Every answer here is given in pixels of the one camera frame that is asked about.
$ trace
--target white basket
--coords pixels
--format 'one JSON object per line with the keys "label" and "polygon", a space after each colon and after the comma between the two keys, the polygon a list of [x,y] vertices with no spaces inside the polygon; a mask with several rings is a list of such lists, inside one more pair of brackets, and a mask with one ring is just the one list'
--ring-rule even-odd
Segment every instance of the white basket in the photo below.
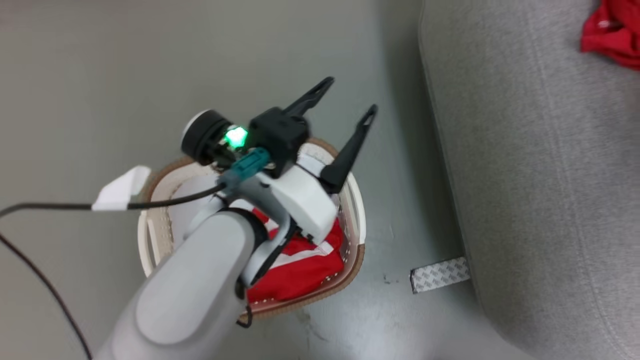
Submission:
{"label": "white basket", "polygon": [[[320,163],[329,164],[337,151],[322,140],[310,139],[300,150],[301,158],[312,158]],[[202,167],[189,158],[176,161],[155,175],[141,194],[142,201],[171,199],[180,186],[187,180],[214,173],[211,167]],[[251,305],[253,317],[267,317],[291,311],[298,307],[318,301],[344,289],[355,277],[364,260],[364,240],[366,220],[360,189],[353,174],[338,196],[339,222],[344,231],[345,241],[340,249],[344,262],[342,272],[329,278],[312,293],[284,302],[264,299]],[[174,242],[172,221],[167,208],[142,211],[138,220],[138,250],[145,275],[149,276],[156,264],[173,252]]]}

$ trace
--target teal connector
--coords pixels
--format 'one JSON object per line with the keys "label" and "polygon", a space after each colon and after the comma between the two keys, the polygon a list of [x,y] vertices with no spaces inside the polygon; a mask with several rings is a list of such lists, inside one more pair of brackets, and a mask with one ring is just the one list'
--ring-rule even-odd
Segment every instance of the teal connector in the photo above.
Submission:
{"label": "teal connector", "polygon": [[258,174],[269,164],[269,152],[262,147],[255,148],[252,152],[236,161],[231,168],[220,175],[218,183],[225,183],[228,190],[237,187],[244,180]]}

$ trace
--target red fabric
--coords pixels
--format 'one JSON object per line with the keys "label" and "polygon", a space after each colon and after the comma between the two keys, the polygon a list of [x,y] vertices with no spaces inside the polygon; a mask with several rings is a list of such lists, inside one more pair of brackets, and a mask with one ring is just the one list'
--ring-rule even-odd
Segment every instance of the red fabric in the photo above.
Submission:
{"label": "red fabric", "polygon": [[640,0],[602,0],[584,23],[580,50],[640,70]]}
{"label": "red fabric", "polygon": [[[253,212],[258,215],[262,223],[266,223],[269,218],[256,209]],[[269,232],[269,237],[273,238],[278,232],[274,229]],[[325,241],[333,247],[333,251],[325,256],[311,256],[293,263],[271,268],[267,274],[261,278],[256,285],[248,291],[250,302],[262,301],[265,299],[275,299],[279,301],[291,300],[308,293],[311,293],[327,277],[332,277],[344,268],[344,263],[340,257],[340,246],[342,246],[343,233],[338,220],[333,223],[333,228]],[[285,255],[294,255],[305,250],[314,250],[316,246],[302,236],[294,236],[282,251]]]}

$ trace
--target white tape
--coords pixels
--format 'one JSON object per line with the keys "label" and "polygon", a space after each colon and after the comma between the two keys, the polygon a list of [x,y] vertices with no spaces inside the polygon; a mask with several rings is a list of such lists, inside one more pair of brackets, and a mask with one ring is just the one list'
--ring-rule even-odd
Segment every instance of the white tape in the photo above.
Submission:
{"label": "white tape", "polygon": [[137,195],[147,182],[151,169],[138,165],[100,190],[93,203],[93,211],[126,210],[133,195]]}
{"label": "white tape", "polygon": [[411,270],[413,293],[422,293],[471,279],[467,259],[457,258]]}

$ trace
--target black wire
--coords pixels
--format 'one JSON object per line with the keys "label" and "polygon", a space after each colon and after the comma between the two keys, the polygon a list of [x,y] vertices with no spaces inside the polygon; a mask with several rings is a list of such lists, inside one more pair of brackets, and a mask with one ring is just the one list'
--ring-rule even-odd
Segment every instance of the black wire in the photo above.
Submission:
{"label": "black wire", "polygon": [[142,209],[153,209],[153,208],[165,208],[167,206],[173,206],[178,204],[183,204],[185,202],[194,201],[201,199],[203,197],[214,195],[218,191],[224,189],[227,185],[225,183],[218,184],[211,189],[206,189],[199,193],[194,193],[191,195],[179,197],[177,199],[171,200],[162,200],[162,201],[152,201],[152,202],[133,202],[127,206],[127,210],[142,210]]}
{"label": "black wire", "polygon": [[244,327],[245,329],[249,329],[251,324],[253,323],[253,312],[251,311],[251,306],[246,306],[246,322],[241,322],[240,320],[236,320],[236,324]]}
{"label": "black wire", "polygon": [[62,297],[56,290],[56,287],[53,286],[53,284],[51,284],[51,281],[49,281],[49,279],[45,276],[45,274],[42,273],[42,271],[27,257],[27,255],[25,255],[22,251],[20,251],[20,249],[15,247],[15,245],[12,244],[9,240],[7,240],[7,238],[5,238],[2,234],[0,234],[0,241],[5,246],[7,246],[14,255],[20,258],[20,260],[22,260],[22,262],[25,263],[31,269],[31,271],[33,271],[36,274],[36,276],[38,276],[38,278],[42,281],[44,286],[47,287],[51,295],[53,295],[53,297],[56,299],[56,302],[58,302],[60,309],[62,309],[62,312],[65,314],[65,318],[67,318],[67,322],[69,323],[69,325],[71,325],[71,328],[73,328],[74,333],[78,337],[78,340],[82,345],[82,349],[84,350],[84,354],[86,355],[86,358],[89,360],[93,359],[91,350],[89,349],[89,345],[87,344],[86,339],[84,338],[84,334],[80,330],[80,327],[78,327],[78,324],[74,320],[74,317],[71,315],[71,312],[69,311],[69,308],[65,304],[65,301],[62,300]]}
{"label": "black wire", "polygon": [[[164,200],[164,201],[152,201],[152,202],[134,202],[134,203],[130,203],[129,205],[127,205],[127,210],[164,208],[164,207],[167,207],[167,206],[183,204],[185,202],[194,201],[194,200],[201,199],[201,198],[209,196],[209,195],[213,195],[216,192],[218,192],[218,191],[220,191],[220,190],[222,190],[224,188],[225,188],[225,184],[218,184],[218,185],[214,186],[213,188],[204,190],[204,191],[199,192],[199,193],[194,193],[194,194],[191,194],[191,195],[188,195],[188,196],[179,197],[177,199]],[[55,203],[46,203],[46,202],[23,202],[21,204],[12,205],[12,206],[9,206],[8,208],[5,208],[5,209],[1,210],[0,211],[0,218],[3,218],[6,215],[9,215],[9,214],[14,213],[16,211],[25,210],[25,209],[88,210],[88,211],[90,211],[92,209],[92,205],[93,204],[71,204],[71,203],[68,203],[68,204],[65,204],[65,203],[55,204]],[[22,251],[20,251],[20,249],[18,249],[12,242],[10,242],[2,234],[0,234],[0,241],[14,255],[16,255],[20,260],[22,260],[22,262],[25,265],[27,265],[29,267],[29,269],[34,274],[36,274],[36,276],[40,279],[40,281],[42,281],[42,283],[45,285],[47,290],[49,290],[49,292],[54,297],[54,299],[56,299],[56,302],[60,306],[60,309],[62,309],[62,312],[64,313],[65,318],[67,319],[67,322],[69,323],[69,325],[71,325],[71,328],[73,329],[74,333],[76,334],[76,336],[78,338],[78,341],[80,341],[80,344],[82,345],[82,348],[84,350],[84,354],[85,354],[86,358],[88,360],[92,360],[93,356],[92,356],[91,350],[89,349],[89,345],[87,344],[86,339],[84,338],[84,334],[82,333],[82,330],[80,330],[80,327],[78,326],[78,324],[74,320],[74,317],[71,315],[71,312],[69,311],[65,301],[62,300],[62,297],[60,296],[60,294],[56,290],[55,286],[53,286],[51,281],[49,281],[49,279],[44,275],[44,273],[34,264],[34,262],[32,260],[30,260],[27,257],[27,255],[25,255]]]}

